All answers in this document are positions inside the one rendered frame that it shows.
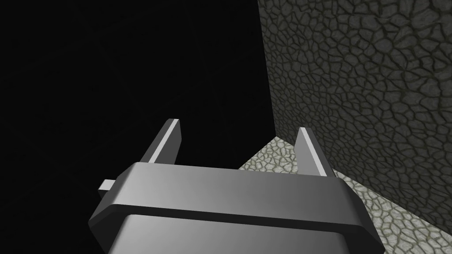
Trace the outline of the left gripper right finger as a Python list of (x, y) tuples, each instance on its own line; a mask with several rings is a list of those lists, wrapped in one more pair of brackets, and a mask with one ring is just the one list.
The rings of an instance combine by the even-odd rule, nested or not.
[(300, 127), (298, 129), (294, 151), (297, 160), (298, 174), (328, 177), (335, 176), (335, 173), (311, 128)]

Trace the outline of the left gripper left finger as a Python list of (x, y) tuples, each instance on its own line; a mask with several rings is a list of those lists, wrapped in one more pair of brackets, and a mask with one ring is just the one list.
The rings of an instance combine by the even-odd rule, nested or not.
[(168, 119), (157, 133), (140, 162), (175, 164), (181, 141), (180, 120)]

